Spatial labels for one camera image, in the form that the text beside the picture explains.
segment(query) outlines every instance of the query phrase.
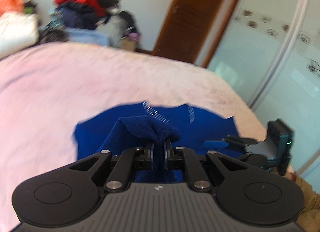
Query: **white pillow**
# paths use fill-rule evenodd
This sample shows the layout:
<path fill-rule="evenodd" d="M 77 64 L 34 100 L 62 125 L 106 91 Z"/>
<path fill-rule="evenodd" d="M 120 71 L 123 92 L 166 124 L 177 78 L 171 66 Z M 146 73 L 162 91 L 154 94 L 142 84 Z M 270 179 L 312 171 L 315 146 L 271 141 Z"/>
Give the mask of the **white pillow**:
<path fill-rule="evenodd" d="M 0 59 L 35 44 L 38 16 L 6 12 L 0 17 Z"/>

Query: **pink blanket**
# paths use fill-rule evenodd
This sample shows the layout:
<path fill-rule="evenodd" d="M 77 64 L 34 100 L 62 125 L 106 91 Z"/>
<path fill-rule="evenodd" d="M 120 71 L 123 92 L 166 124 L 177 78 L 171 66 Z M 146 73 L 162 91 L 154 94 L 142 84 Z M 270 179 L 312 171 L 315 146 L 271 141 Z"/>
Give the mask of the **pink blanket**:
<path fill-rule="evenodd" d="M 265 138 L 252 111 L 206 69 L 72 43 L 22 51 L 0 62 L 0 232 L 19 223 L 11 205 L 19 183 L 76 160 L 78 121 L 144 100 L 235 116 L 243 136 Z"/>

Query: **round pad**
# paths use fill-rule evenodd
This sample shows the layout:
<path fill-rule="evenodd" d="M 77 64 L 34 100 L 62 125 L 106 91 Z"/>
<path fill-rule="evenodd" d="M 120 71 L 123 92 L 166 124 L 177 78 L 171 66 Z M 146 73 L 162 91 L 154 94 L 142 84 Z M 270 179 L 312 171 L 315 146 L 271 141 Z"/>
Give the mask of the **round pad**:
<path fill-rule="evenodd" d="M 281 190 L 270 183 L 256 182 L 244 188 L 248 199 L 257 203 L 272 203 L 281 197 Z"/>
<path fill-rule="evenodd" d="M 71 197 L 71 194 L 71 187 L 59 182 L 43 184 L 35 191 L 36 199 L 45 204 L 64 202 Z"/>
<path fill-rule="evenodd" d="M 216 195 L 225 212 L 254 225 L 285 224 L 303 207 L 303 193 L 296 184 L 255 167 L 230 171 Z"/>
<path fill-rule="evenodd" d="M 99 199 L 85 171 L 62 167 L 21 183 L 12 194 L 12 206 L 21 222 L 61 227 L 89 215 Z"/>

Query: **orange bag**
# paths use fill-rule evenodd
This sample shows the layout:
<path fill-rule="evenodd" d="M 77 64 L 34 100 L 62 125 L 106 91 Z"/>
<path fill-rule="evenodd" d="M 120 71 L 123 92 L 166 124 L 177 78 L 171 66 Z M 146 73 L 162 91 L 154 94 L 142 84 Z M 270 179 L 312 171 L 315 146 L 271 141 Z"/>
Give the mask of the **orange bag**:
<path fill-rule="evenodd" d="M 0 0 L 0 16 L 5 12 L 22 12 L 24 4 L 22 0 Z"/>

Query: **sliding door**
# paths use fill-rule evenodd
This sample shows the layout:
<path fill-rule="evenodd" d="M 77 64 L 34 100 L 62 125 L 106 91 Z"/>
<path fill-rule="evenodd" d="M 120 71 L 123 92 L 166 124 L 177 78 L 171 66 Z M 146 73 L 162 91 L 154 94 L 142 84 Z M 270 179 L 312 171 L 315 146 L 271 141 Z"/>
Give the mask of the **sliding door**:
<path fill-rule="evenodd" d="M 253 109 L 262 124 L 281 117 L 295 130 L 292 165 L 313 184 L 320 177 L 320 0 L 309 0 L 301 31 L 284 68 Z M 312 162 L 317 173 L 306 170 Z M 320 183 L 314 183 L 320 192 Z"/>
<path fill-rule="evenodd" d="M 248 103 L 290 30 L 298 0 L 240 0 L 208 69 Z"/>

